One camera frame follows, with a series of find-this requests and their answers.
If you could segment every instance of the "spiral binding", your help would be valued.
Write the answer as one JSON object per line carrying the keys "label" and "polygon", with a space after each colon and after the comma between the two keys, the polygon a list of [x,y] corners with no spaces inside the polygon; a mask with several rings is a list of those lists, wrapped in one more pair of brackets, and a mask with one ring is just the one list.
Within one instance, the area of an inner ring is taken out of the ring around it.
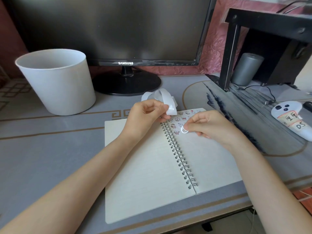
{"label": "spiral binding", "polygon": [[182,171],[182,175],[184,175],[184,179],[186,180],[186,184],[189,185],[189,189],[191,189],[194,186],[197,186],[196,180],[193,177],[193,174],[191,173],[191,170],[189,168],[188,162],[186,161],[175,137],[172,133],[170,126],[168,123],[163,122],[161,123],[163,131],[166,134],[167,140],[171,145],[172,152],[175,155],[175,158],[177,159],[178,166],[180,167],[180,170]]}

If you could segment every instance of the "blank page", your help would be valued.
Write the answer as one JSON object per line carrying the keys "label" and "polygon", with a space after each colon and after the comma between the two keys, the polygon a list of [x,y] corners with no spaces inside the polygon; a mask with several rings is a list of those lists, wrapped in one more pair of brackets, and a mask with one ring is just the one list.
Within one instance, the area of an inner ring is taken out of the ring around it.
{"label": "blank page", "polygon": [[[105,146],[126,119],[105,122]],[[105,188],[105,220],[118,220],[195,195],[189,189],[160,123],[154,123]]]}
{"label": "blank page", "polygon": [[174,116],[172,122],[169,122],[174,124],[173,127],[177,127],[171,127],[171,130],[176,131],[175,138],[196,179],[197,194],[242,180],[233,156],[218,142],[199,137],[195,132],[177,133],[181,129],[180,126],[199,111],[205,109],[180,111],[178,116]]}

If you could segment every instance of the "left hand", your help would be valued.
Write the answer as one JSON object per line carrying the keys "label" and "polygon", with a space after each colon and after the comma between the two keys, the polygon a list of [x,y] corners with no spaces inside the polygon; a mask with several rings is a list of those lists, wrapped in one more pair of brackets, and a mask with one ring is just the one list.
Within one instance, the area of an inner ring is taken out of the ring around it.
{"label": "left hand", "polygon": [[168,108],[168,105],[155,99],[135,103],[121,135],[139,142],[155,121],[165,122],[171,118],[166,114]]}

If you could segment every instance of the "monitor screen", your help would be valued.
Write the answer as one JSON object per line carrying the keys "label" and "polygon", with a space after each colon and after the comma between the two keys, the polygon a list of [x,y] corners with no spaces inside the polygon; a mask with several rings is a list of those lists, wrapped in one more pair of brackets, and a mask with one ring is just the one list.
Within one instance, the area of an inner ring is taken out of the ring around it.
{"label": "monitor screen", "polygon": [[29,51],[76,49],[91,65],[197,65],[212,0],[8,0]]}

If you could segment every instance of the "monitor stand base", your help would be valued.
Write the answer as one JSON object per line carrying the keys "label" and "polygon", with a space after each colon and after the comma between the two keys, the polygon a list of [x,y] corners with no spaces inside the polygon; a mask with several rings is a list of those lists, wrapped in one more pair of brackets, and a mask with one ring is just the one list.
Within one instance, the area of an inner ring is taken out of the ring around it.
{"label": "monitor stand base", "polygon": [[110,71],[97,75],[92,83],[94,89],[103,94],[135,96],[154,91],[161,85],[161,79],[156,74],[133,71],[131,66],[123,66],[121,72]]}

